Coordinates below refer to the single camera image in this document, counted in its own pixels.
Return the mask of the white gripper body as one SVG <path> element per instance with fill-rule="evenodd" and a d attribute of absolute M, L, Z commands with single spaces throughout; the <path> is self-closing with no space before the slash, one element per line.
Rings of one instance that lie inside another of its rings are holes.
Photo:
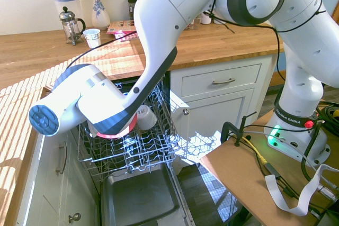
<path fill-rule="evenodd" d="M 94 125 L 91 122 L 87 123 L 89 132 L 90 132 L 90 137 L 97 137 L 98 130 L 94 127 Z"/>

